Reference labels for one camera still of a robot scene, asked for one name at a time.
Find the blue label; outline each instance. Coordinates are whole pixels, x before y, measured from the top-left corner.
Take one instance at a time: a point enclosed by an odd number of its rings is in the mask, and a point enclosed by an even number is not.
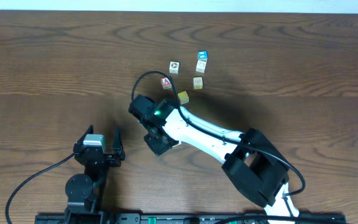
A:
[[[198,59],[208,59],[208,53],[207,51],[200,51],[198,52]]]

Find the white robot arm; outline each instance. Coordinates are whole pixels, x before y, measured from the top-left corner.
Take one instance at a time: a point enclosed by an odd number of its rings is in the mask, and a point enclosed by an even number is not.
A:
[[[255,144],[256,147],[261,146],[282,157],[262,133],[254,129],[242,133],[220,128],[194,116],[182,106],[180,109],[186,120],[182,118],[172,102],[164,100],[156,104],[149,98],[139,95],[131,103],[129,112],[149,131],[144,139],[156,155],[161,155],[181,142],[191,144],[222,163],[224,172],[240,193],[263,207],[267,215],[288,217],[300,215],[290,196],[285,195],[288,193],[288,168],[261,154],[255,158],[256,164],[248,167],[244,160],[250,153],[254,153],[253,151],[247,151],[237,144],[212,137],[189,125],[188,122],[191,121],[193,125],[227,141]],[[271,220],[269,223],[294,224],[294,222]]]

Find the yellow block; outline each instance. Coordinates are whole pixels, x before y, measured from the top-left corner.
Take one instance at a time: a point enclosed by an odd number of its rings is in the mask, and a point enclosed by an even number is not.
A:
[[[186,91],[178,93],[178,97],[181,105],[189,102],[189,95],[187,95]]]

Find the white wall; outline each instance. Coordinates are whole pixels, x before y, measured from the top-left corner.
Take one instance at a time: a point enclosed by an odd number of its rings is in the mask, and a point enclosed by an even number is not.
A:
[[[0,9],[358,14],[358,0],[0,0]]]

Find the wooden table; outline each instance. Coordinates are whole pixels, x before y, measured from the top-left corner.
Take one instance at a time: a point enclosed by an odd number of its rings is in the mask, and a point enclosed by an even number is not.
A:
[[[204,75],[196,54],[207,50]],[[358,223],[358,15],[0,11],[0,223],[12,191],[68,156],[90,124],[127,159],[111,169],[103,207],[145,213],[261,210],[221,165],[187,144],[156,157],[127,110],[136,79],[172,75],[185,106],[229,129],[260,129],[304,175],[295,205],[343,212]],[[192,90],[193,77],[204,78]],[[160,77],[138,93],[172,97]],[[11,205],[14,223],[62,212],[74,159],[30,181]],[[291,173],[291,189],[300,186]]]

